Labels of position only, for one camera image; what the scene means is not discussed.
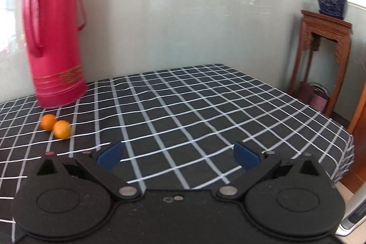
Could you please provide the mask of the black white grid tablecloth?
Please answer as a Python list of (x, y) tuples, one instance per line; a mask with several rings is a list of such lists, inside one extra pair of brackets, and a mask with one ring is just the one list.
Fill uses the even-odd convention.
[[(43, 115), (66, 120), (72, 132), (57, 139), (40, 128)], [(16, 225), (11, 202), (44, 153), (72, 157), (121, 141), (114, 168), (143, 189), (200, 189), (241, 175), (237, 141), (289, 158), (314, 156), (333, 181), (354, 161), (346, 129), (281, 90), (223, 64), (151, 71), (88, 84), (75, 103), (50, 110), (34, 95), (1, 102), (1, 242)]]

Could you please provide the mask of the carved wooden plant stand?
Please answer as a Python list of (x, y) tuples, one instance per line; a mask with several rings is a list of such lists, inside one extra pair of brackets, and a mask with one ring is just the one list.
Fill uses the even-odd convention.
[(336, 105), (346, 75), (352, 44), (352, 24), (321, 13), (302, 10), (295, 65), (288, 87), (293, 95), (301, 82), (323, 84), (329, 92), (324, 114)]

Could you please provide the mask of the small orange kumquat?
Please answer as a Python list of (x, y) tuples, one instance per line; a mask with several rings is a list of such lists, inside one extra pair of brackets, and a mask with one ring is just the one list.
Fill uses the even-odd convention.
[(52, 131), (53, 126), (57, 122), (57, 117), (53, 114), (43, 115), (40, 120), (40, 128), (45, 131)]
[(68, 121), (59, 120), (53, 125), (52, 131), (57, 139), (68, 139), (71, 137), (72, 128)]

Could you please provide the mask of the pink bag under stand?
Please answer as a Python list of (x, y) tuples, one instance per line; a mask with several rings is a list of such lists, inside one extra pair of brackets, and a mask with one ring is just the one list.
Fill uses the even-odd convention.
[(324, 86), (318, 83), (309, 84), (304, 81), (300, 82), (294, 97), (320, 112), (325, 111), (330, 100), (329, 92)]

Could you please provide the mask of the white floor heater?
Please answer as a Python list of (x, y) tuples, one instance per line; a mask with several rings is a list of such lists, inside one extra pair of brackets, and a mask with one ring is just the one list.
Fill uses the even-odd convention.
[(338, 236), (348, 236), (365, 221), (365, 183), (346, 203), (345, 215), (336, 231)]

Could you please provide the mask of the blue ceramic plant pot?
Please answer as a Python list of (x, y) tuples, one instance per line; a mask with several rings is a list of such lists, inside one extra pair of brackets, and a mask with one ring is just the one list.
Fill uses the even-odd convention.
[(318, 0), (318, 4), (321, 14), (344, 20), (347, 0)]

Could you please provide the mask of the red thermos flask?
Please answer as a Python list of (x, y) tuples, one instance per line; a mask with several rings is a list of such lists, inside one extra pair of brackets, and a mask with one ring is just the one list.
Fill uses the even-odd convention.
[(78, 33), (86, 26), (82, 0), (21, 0), (30, 71), (38, 104), (57, 108), (86, 92)]

